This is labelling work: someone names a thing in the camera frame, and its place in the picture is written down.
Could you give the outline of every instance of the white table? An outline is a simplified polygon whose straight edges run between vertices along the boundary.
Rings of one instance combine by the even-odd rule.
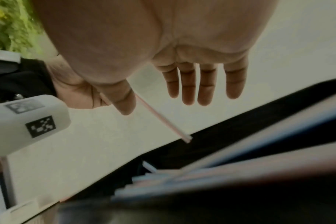
[[[238,100],[226,97],[222,69],[208,107],[170,99],[162,75],[150,65],[129,81],[182,130],[194,133],[332,78],[336,0],[283,0],[251,52],[247,84]],[[141,105],[127,117],[112,106],[70,113],[67,130],[8,156],[16,202],[44,193],[68,197],[136,156],[179,138]]]

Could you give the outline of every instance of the green plant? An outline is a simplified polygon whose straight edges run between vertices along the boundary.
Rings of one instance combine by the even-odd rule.
[[[0,0],[0,50],[29,57],[36,37],[43,32],[30,0]]]

